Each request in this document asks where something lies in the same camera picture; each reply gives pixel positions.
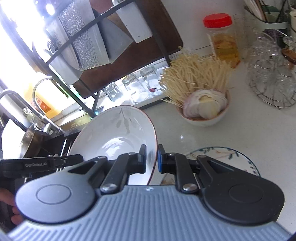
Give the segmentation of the person's left hand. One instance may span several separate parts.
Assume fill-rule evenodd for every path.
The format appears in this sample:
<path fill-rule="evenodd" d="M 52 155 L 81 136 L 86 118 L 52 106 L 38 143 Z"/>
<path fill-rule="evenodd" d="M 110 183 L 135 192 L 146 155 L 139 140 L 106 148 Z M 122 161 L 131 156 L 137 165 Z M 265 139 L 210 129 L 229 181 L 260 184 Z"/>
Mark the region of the person's left hand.
<path fill-rule="evenodd" d="M 20 216 L 20 212 L 16 207 L 15 196 L 9 190 L 1 188 L 0 199 L 1 199 L 1 202 L 12 207 L 13 215 L 11 217 L 11 221 L 13 224 L 19 225 L 23 221 L 23 219 Z"/>

